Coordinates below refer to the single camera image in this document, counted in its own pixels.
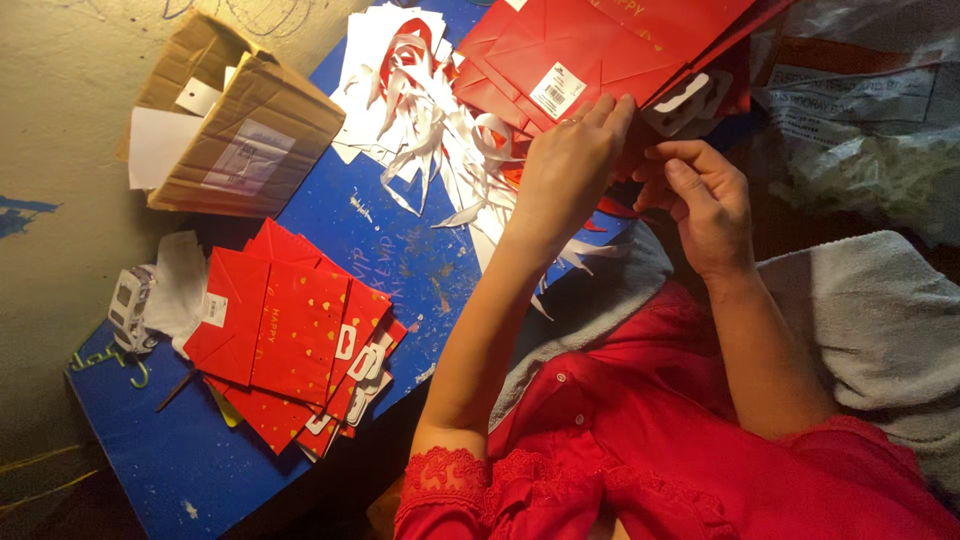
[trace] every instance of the yellow paper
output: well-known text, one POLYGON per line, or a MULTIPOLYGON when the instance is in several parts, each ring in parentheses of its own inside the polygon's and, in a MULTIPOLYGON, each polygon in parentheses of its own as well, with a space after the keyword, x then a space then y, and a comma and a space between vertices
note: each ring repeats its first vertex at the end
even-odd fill
POLYGON ((224 415, 224 422, 227 423, 229 428, 236 428, 237 424, 243 422, 243 416, 237 412, 237 409, 227 401, 227 398, 223 394, 217 391, 216 388, 210 386, 207 387, 210 389, 210 393, 213 394, 213 399, 216 400, 217 406, 220 407, 220 414, 224 415))

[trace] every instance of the finger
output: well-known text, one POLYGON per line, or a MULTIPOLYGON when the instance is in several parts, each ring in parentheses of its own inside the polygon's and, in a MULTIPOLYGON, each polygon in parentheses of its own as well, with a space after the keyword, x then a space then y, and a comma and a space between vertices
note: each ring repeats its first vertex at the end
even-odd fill
POLYGON ((676 193, 670 191, 666 185, 648 184, 640 191, 634 203, 634 211, 647 209, 664 209, 669 211, 677 200, 682 200, 676 193))
POLYGON ((647 148, 643 155, 648 160, 684 160, 700 174, 734 168, 723 155, 702 140, 668 140, 647 148))
POLYGON ((630 123, 634 120, 635 111, 636 101, 634 101, 634 96, 625 94, 620 98, 620 101, 616 102, 613 112, 607 116, 603 127, 612 131, 613 136, 617 139, 623 140, 627 135, 627 130, 630 129, 630 123))
POLYGON ((613 96, 610 94, 600 96, 597 104, 593 106, 593 110, 584 116, 583 123, 593 128, 603 126, 603 123, 607 120, 607 116, 613 111, 613 105, 615 105, 613 96))
POLYGON ((585 101, 583 105, 581 105, 573 114, 570 114, 566 119, 573 120, 574 122, 580 122, 591 110, 593 110, 593 102, 585 101))
POLYGON ((644 160, 636 166, 636 170, 631 175, 634 182, 656 182, 660 181, 666 184, 666 177, 663 176, 663 163, 660 161, 644 160))
POLYGON ((667 209, 667 211, 670 212, 670 217, 672 217, 676 223, 680 223, 687 217, 690 217, 690 206, 680 197, 674 199, 673 206, 667 209))
POLYGON ((663 166, 663 172, 674 193, 686 201, 691 211, 719 204, 710 195, 703 178, 685 162, 670 160, 663 166))

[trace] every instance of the blue paint on wall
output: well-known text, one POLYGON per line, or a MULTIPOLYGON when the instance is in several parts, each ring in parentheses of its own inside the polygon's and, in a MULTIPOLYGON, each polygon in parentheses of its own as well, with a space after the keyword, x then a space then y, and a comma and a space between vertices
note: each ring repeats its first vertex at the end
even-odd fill
POLYGON ((25 233, 27 225, 37 214, 53 213, 60 205, 40 201, 18 201, 0 195, 0 238, 13 233, 25 233))

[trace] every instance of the hand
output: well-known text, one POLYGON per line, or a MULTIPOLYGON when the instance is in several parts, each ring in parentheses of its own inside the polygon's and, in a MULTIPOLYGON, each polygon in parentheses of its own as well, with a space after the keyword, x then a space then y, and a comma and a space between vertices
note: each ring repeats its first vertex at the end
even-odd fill
POLYGON ((636 103, 604 94, 534 139, 523 168, 508 243, 547 263, 583 227, 607 188, 636 103))
POLYGON ((756 271, 747 179, 702 140, 651 146, 634 180, 634 210, 662 208, 680 230, 686 259, 710 287, 756 271))

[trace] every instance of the woman's left hand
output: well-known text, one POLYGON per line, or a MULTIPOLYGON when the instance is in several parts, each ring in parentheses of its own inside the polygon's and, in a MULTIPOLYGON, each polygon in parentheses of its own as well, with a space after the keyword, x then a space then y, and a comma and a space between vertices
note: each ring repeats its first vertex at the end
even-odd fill
POLYGON ((630 95, 604 94, 535 138, 501 242, 540 263, 556 258, 600 202, 635 110, 630 95))

